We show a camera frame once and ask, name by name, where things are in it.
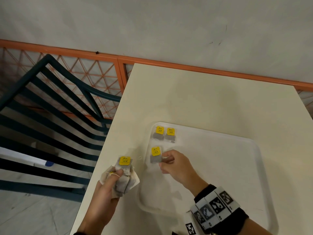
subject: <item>yellow tea bag tag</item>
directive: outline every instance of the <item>yellow tea bag tag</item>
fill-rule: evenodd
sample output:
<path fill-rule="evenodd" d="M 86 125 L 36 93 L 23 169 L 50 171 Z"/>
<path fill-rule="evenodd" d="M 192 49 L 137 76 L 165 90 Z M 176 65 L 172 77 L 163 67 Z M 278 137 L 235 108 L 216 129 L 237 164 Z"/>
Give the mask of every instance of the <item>yellow tea bag tag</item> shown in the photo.
<path fill-rule="evenodd" d="M 161 154 L 160 147 L 153 147 L 151 148 L 151 154 L 152 156 L 158 156 Z"/>
<path fill-rule="evenodd" d="M 167 128 L 167 135 L 175 135 L 175 129 L 174 128 Z"/>
<path fill-rule="evenodd" d="M 120 157 L 120 160 L 119 160 L 119 164 L 120 165 L 128 166 L 130 163 L 131 163 L 131 158 L 130 157 Z"/>
<path fill-rule="evenodd" d="M 156 128 L 157 128 L 157 129 L 156 129 L 156 133 L 159 133 L 159 134 L 163 134 L 163 133 L 164 133 L 164 127 L 162 127 L 162 126 L 157 126 Z"/>

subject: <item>orange metal frame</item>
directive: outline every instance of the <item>orange metal frame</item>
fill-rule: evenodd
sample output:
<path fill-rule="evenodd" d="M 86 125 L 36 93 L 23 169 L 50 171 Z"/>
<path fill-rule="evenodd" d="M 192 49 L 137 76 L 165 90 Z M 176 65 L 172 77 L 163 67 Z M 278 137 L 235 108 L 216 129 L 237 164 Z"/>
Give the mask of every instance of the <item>orange metal frame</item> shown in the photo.
<path fill-rule="evenodd" d="M 294 86 L 296 90 L 313 92 L 313 83 L 284 80 L 284 79 L 257 76 L 257 75 L 244 74 L 244 73 L 229 72 L 229 71 L 216 70 L 216 69 L 210 69 L 210 68 L 194 67 L 194 66 L 182 65 L 182 64 L 177 64 L 177 63 L 167 63 L 167 62 L 154 61 L 154 60 L 148 60 L 148 59 L 140 59 L 140 58 L 134 58 L 134 57 L 119 56 L 119 55 L 110 55 L 110 54 L 103 54 L 103 53 L 90 52 L 90 51 L 81 51 L 81 50 L 74 50 L 74 49 L 68 49 L 68 48 L 49 47 L 49 46 L 44 46 L 44 45 L 21 43 L 21 42 L 9 41 L 9 40 L 0 40 L 0 47 L 111 62 L 114 64 L 117 79 L 118 79 L 119 86 L 120 86 L 122 93 L 126 87 L 127 80 L 128 80 L 125 64 L 135 64 L 135 63 L 153 65 L 153 66 L 158 66 L 158 67 L 181 69 L 181 70 L 194 71 L 194 72 L 209 73 L 209 74 L 215 74 L 215 75 L 223 75 L 223 76 L 229 76 L 229 77 L 237 77 L 237 78 L 250 79 L 250 80 L 256 80 L 256 81 L 285 84 L 285 85 Z"/>

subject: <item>chair backrest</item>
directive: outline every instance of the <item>chair backrest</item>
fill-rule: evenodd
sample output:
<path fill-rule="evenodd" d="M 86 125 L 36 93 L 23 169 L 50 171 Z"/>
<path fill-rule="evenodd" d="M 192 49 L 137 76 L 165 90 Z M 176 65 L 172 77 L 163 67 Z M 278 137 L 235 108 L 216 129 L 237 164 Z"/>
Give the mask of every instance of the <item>chair backrest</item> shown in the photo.
<path fill-rule="evenodd" d="M 92 109 L 87 106 L 85 102 L 83 102 L 76 94 L 72 92 L 52 71 L 50 71 L 46 65 L 50 65 L 53 69 L 58 71 L 61 75 L 63 75 L 66 79 L 75 84 L 79 90 L 83 93 L 84 97 L 88 100 Z M 62 96 L 60 96 L 55 90 L 49 87 L 46 83 L 44 83 L 41 79 L 37 77 L 39 73 L 45 75 L 53 84 L 55 84 L 60 90 L 62 90 L 68 97 L 70 97 L 74 102 L 76 102 L 82 109 L 84 109 L 93 119 L 97 121 L 96 124 L 94 121 L 91 121 L 90 118 L 86 117 L 79 110 L 77 110 L 72 104 L 67 102 Z M 88 127 L 93 130 L 101 132 L 102 135 L 95 134 L 90 132 L 87 127 L 82 126 L 77 123 L 72 118 L 68 117 L 66 114 L 59 111 L 56 107 L 45 101 L 42 97 L 34 93 L 33 91 L 27 88 L 28 84 L 33 84 L 45 94 L 49 95 L 50 98 L 57 101 L 60 105 L 65 107 L 68 111 L 73 113 L 77 118 L 79 118 L 82 122 L 84 122 Z M 92 97 L 96 95 L 100 98 L 104 98 L 107 100 L 119 102 L 121 97 L 104 93 L 98 89 L 95 89 L 86 83 L 82 82 L 74 75 L 72 75 L 68 70 L 66 70 L 56 59 L 54 59 L 51 55 L 46 55 L 43 57 L 34 67 L 29 70 L 18 82 L 16 82 L 0 99 L 0 125 L 7 127 L 11 130 L 22 133 L 26 136 L 29 136 L 37 141 L 43 142 L 55 148 L 58 148 L 64 152 L 72 154 L 76 157 L 97 161 L 98 156 L 94 154 L 88 154 L 77 150 L 74 147 L 71 147 L 63 142 L 60 142 L 53 137 L 50 137 L 46 134 L 43 134 L 29 126 L 26 126 L 6 115 L 1 114 L 1 111 L 8 107 L 11 110 L 17 111 L 18 113 L 36 121 L 37 123 L 44 125 L 45 127 L 53 130 L 61 134 L 62 136 L 76 142 L 77 144 L 93 150 L 100 151 L 102 149 L 102 145 L 94 144 L 87 142 L 86 140 L 78 137 L 73 132 L 65 129 L 64 127 L 56 124 L 52 120 L 44 117 L 42 114 L 32 110 L 30 107 L 27 107 L 17 100 L 18 96 L 27 99 L 28 101 L 33 102 L 37 106 L 42 109 L 45 109 L 49 113 L 53 114 L 55 117 L 59 118 L 69 126 L 73 127 L 75 130 L 79 131 L 86 137 L 104 142 L 106 138 L 106 134 L 109 131 L 107 124 L 111 124 L 111 119 L 105 119 L 95 102 L 95 99 Z M 21 154 L 26 154 L 35 158 L 39 158 L 45 161 L 53 162 L 65 167 L 73 168 L 76 170 L 93 172 L 94 167 L 87 166 L 83 164 L 79 164 L 76 162 L 72 162 L 70 160 L 57 157 L 52 153 L 48 153 L 37 148 L 33 148 L 29 145 L 25 145 L 21 142 L 17 142 L 15 140 L 0 136 L 0 147 L 8 150 L 12 150 Z M 88 185 L 89 179 L 76 177 L 72 175 L 67 175 L 60 172 L 55 172 L 51 170 L 47 170 L 44 168 L 34 167 L 30 165 L 26 165 L 24 163 L 15 162 L 7 159 L 0 158 L 0 169 L 10 170 L 20 173 L 26 173 L 41 177 L 47 177 L 67 182 L 74 182 L 82 185 Z M 47 186 L 47 185 L 37 185 L 30 183 L 21 183 L 21 182 L 11 182 L 0 180 L 0 189 L 3 190 L 11 190 L 17 192 L 24 193 L 32 193 L 39 194 L 45 196 L 52 196 L 58 198 L 64 198 L 74 201 L 81 201 L 84 195 L 84 190 L 81 188 L 66 188 L 66 187 L 57 187 L 57 186 Z"/>

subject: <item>table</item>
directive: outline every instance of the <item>table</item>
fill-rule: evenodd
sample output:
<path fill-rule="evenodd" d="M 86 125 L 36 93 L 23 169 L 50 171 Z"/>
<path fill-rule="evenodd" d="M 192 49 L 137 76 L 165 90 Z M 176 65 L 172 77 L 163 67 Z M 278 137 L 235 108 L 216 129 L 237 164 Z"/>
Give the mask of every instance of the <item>table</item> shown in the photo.
<path fill-rule="evenodd" d="M 260 147 L 278 234 L 313 231 L 313 121 L 292 86 L 135 64 L 72 231 L 102 172 L 145 154 L 151 127 L 169 122 L 253 139 Z M 142 173 L 140 160 L 134 161 Z M 171 234 L 177 220 L 142 212 L 126 194 L 102 234 Z"/>

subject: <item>floor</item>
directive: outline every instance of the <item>floor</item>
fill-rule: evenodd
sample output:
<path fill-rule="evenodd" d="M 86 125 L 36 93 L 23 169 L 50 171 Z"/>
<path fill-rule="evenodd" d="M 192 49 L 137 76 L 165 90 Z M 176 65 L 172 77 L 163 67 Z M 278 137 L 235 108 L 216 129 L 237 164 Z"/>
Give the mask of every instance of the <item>floor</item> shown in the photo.
<path fill-rule="evenodd" d="M 36 125 L 36 123 L 25 120 L 23 116 L 12 112 L 9 112 L 8 114 L 13 116 L 13 118 L 15 118 L 16 120 L 23 122 L 24 124 L 31 125 L 33 128 L 37 127 L 38 129 L 38 125 Z M 84 140 L 93 142 L 92 140 L 89 140 L 88 138 L 78 133 L 73 128 L 64 125 L 55 117 L 51 115 L 47 115 L 47 117 L 52 119 L 52 121 L 57 122 L 64 128 L 68 129 L 72 133 L 80 136 Z M 41 131 L 44 129 L 45 127 L 40 126 L 38 130 Z M 62 141 L 69 146 L 73 146 L 78 150 L 95 155 L 100 154 L 100 151 L 86 149 L 57 133 L 53 133 L 52 131 L 50 131 L 50 133 L 53 138 Z M 56 150 L 56 152 L 58 153 L 59 157 L 66 158 L 77 163 L 90 166 L 95 166 L 96 164 L 96 162 L 84 160 L 63 151 Z M 47 169 L 84 178 L 90 178 L 92 175 L 92 173 L 89 172 L 78 171 L 57 164 L 54 164 L 52 167 L 48 167 Z M 48 179 L 44 177 L 32 176 L 6 170 L 0 170 L 0 179 L 53 186 L 83 187 L 80 184 L 58 181 L 54 179 Z M 0 190 L 0 234 L 69 234 L 79 207 L 80 202 Z"/>

